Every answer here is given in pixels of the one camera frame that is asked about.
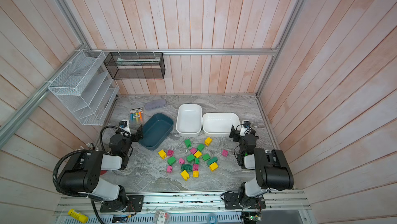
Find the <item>yellow lego brick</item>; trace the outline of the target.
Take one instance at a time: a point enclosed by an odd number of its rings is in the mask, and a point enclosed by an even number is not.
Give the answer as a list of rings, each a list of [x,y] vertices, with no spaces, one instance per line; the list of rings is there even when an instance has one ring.
[[[164,150],[160,150],[160,151],[158,152],[158,154],[159,154],[159,156],[160,156],[162,159],[165,159],[165,158],[167,157],[167,153],[166,153]]]

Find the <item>pink lego brick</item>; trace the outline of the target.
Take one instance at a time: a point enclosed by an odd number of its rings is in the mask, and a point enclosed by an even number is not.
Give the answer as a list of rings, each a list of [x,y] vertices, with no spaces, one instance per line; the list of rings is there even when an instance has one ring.
[[[168,150],[167,156],[172,157],[173,154],[174,154],[174,151],[173,151],[173,150]]]

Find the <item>green lego brick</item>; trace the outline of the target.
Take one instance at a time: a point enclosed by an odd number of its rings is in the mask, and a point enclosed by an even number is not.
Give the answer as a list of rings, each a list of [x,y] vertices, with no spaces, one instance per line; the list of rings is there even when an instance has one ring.
[[[170,158],[167,160],[167,163],[168,163],[169,166],[174,165],[174,164],[176,163],[176,158],[175,158],[174,156],[170,157]]]

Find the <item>green lego top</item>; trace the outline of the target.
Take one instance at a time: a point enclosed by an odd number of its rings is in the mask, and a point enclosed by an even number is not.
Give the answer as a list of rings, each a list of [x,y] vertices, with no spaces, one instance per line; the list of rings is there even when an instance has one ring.
[[[185,146],[186,146],[187,148],[192,147],[192,144],[191,144],[191,140],[190,140],[190,139],[186,139],[186,140],[184,141],[184,143],[185,143]]]

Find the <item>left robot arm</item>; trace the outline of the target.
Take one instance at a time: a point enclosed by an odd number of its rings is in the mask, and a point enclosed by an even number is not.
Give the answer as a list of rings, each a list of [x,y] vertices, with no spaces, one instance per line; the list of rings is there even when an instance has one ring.
[[[125,122],[114,126],[116,133],[110,138],[110,151],[76,150],[62,157],[53,169],[55,189],[66,196],[88,198],[92,204],[101,203],[102,212],[141,211],[142,195],[128,195],[122,185],[112,184],[101,177],[103,171],[126,169],[133,152],[132,144],[143,139],[143,126],[132,134]]]

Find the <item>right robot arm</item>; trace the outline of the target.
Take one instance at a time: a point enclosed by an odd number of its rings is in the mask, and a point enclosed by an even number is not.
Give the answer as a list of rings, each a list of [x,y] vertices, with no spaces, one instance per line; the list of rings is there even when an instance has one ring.
[[[255,177],[243,182],[238,192],[228,191],[221,195],[227,210],[265,207],[264,194],[293,188],[293,174],[283,151],[257,148],[258,136],[249,122],[231,126],[230,137],[238,142],[239,151],[234,154],[238,165],[254,170]]]

